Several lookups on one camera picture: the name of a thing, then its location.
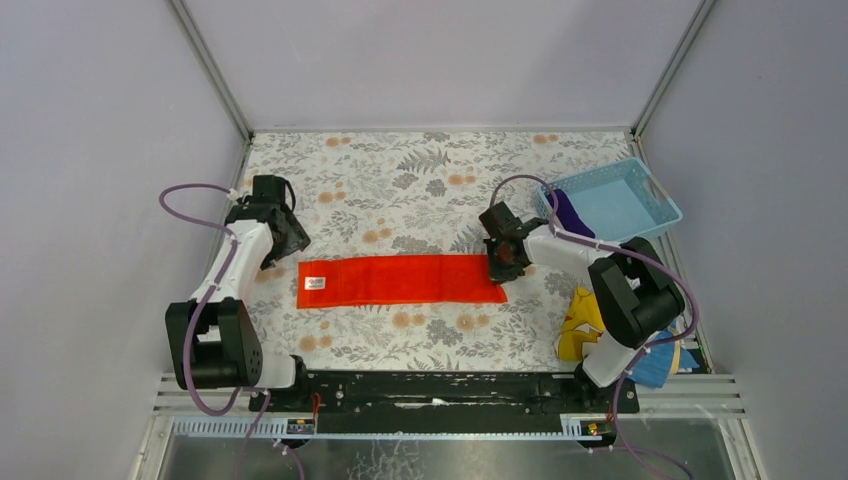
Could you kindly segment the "orange towel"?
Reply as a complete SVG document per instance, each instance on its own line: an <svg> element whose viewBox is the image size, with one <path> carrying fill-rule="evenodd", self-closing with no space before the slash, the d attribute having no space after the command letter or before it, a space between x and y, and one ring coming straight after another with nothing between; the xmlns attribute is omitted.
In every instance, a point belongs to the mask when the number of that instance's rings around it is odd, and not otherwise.
<svg viewBox="0 0 848 480"><path fill-rule="evenodd" d="M499 304L502 287L478 254L368 256L298 265L299 309L400 304Z"/></svg>

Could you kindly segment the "purple towel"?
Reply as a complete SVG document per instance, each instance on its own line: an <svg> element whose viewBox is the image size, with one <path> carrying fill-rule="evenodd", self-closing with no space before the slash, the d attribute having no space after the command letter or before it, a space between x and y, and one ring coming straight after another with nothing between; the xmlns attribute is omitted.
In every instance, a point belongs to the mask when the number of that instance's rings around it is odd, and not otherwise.
<svg viewBox="0 0 848 480"><path fill-rule="evenodd" d="M561 189L554 189L554 195L545 194L550 207L557 203L556 218L563 230L587 238L595 238L595 232L580 218L573 203Z"/></svg>

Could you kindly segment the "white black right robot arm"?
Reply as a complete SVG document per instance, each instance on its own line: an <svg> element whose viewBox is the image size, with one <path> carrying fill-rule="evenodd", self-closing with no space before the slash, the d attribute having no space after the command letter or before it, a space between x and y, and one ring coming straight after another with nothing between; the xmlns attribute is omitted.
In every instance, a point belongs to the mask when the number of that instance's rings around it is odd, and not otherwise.
<svg viewBox="0 0 848 480"><path fill-rule="evenodd" d="M580 361L578 372L599 388L617 381L639 349L685 308L672 272L641 237L605 243L568 233L545 219L522 221L503 202L490 206L479 220L487 234L493 283L511 282L531 265L584 275L605 331L599 345Z"/></svg>

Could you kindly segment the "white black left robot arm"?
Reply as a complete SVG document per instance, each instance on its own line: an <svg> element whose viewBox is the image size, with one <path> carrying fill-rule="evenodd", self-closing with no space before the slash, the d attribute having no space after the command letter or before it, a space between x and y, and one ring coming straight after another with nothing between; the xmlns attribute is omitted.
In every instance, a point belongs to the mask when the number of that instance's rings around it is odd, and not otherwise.
<svg viewBox="0 0 848 480"><path fill-rule="evenodd" d="M291 183L257 175L245 193L226 190L231 206L221 223L181 214L160 195L163 209L181 220L215 229L223 243L201 285L189 299L168 306L165 326L180 387L286 389L302 371L301 360L262 345L248 312L257 275L311 243L294 214Z"/></svg>

